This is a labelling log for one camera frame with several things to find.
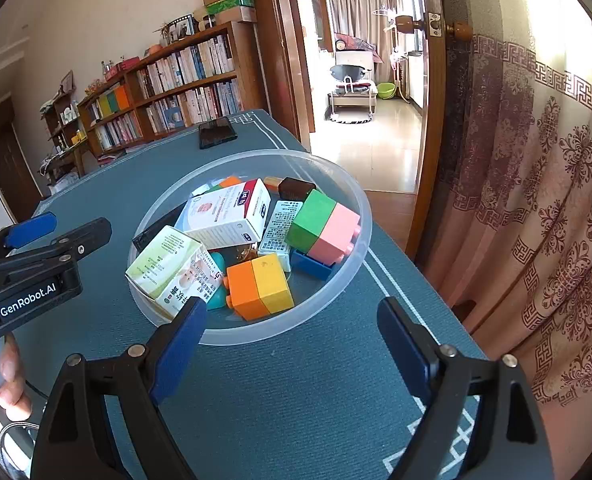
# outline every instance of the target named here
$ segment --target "pink block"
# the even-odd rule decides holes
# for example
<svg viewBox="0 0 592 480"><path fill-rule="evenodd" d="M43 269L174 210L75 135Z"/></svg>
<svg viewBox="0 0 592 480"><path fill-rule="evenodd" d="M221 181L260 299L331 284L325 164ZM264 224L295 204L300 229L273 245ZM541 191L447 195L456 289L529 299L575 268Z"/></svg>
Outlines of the pink block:
<svg viewBox="0 0 592 480"><path fill-rule="evenodd" d="M345 255L351 253L354 248L352 237L358 236L361 231L358 225L360 219L360 216L344 205L336 204L323 232L307 256L325 265L343 261Z"/></svg>

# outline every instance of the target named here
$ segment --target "human hand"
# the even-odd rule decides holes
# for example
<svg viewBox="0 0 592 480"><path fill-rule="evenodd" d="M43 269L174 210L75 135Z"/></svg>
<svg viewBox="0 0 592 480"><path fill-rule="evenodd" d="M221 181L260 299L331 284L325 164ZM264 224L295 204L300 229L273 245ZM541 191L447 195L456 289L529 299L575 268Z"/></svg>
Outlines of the human hand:
<svg viewBox="0 0 592 480"><path fill-rule="evenodd" d="M12 334L5 336L0 353L0 373L5 382L0 387L0 405L9 420L27 420L32 414L32 400L25 393L25 369L20 349Z"/></svg>

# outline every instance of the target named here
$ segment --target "clear plastic container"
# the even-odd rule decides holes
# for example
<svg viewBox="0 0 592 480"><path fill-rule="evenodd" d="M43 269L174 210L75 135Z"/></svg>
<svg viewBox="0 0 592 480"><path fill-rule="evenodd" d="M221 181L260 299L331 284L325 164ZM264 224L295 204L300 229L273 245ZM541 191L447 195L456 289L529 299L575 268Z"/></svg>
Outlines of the clear plastic container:
<svg viewBox="0 0 592 480"><path fill-rule="evenodd" d="M339 166L305 152L291 150L257 150L221 158L184 176L169 187L147 211L134 236L190 197L204 184L220 182L234 175L241 180L266 176L294 177L314 182L327 196L361 216L361 233L354 241L354 250L341 264L336 264L326 282L300 272L288 274L288 283L295 306L258 321L245 321L227 307L211 310L207 329L201 339L205 345L237 345L251 343L285 332L316 315L331 303L358 272L372 238L372 210L359 184ZM130 247L128 266L137 256ZM170 322L172 317L130 284L134 301L154 325Z"/></svg>

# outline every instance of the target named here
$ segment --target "white box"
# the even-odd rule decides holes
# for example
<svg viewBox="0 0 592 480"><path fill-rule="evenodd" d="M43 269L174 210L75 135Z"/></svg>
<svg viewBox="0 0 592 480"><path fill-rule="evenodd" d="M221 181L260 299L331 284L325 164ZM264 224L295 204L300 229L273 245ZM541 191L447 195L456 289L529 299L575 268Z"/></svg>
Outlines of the white box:
<svg viewBox="0 0 592 480"><path fill-rule="evenodd" d="M250 180L189 199L174 227L207 249L259 242L269 204L263 181Z"/></svg>
<svg viewBox="0 0 592 480"><path fill-rule="evenodd" d="M263 235L263 241L258 248L258 256L276 253L284 272L292 272L292 264L290 263L291 247L285 242L285 235L301 207L302 202L292 202L290 200L276 202L274 212Z"/></svg>
<svg viewBox="0 0 592 480"><path fill-rule="evenodd" d="M222 273L205 247L164 226L125 272L150 300L175 316L192 296L207 303Z"/></svg>

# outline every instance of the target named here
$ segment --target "green book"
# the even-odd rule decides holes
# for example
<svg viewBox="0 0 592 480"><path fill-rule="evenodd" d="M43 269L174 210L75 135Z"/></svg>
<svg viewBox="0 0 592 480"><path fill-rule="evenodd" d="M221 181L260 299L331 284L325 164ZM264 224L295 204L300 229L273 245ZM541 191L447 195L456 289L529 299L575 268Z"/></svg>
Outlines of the green book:
<svg viewBox="0 0 592 480"><path fill-rule="evenodd" d="M290 226L285 241L294 249L307 254L323 232L336 202L316 189L311 190Z"/></svg>
<svg viewBox="0 0 592 480"><path fill-rule="evenodd" d="M253 7L254 0L218 0L205 7L208 14L217 14L223 10L231 9L231 7Z"/></svg>
<svg viewBox="0 0 592 480"><path fill-rule="evenodd" d="M109 109L113 114L121 110L121 107L119 107L118 101L116 100L116 94L113 90L107 94L107 102L109 103Z"/></svg>
<svg viewBox="0 0 592 480"><path fill-rule="evenodd" d="M101 95L98 98L98 106L100 106L100 111L103 114L103 119L112 114L112 109L109 107L109 102L107 101L106 95Z"/></svg>

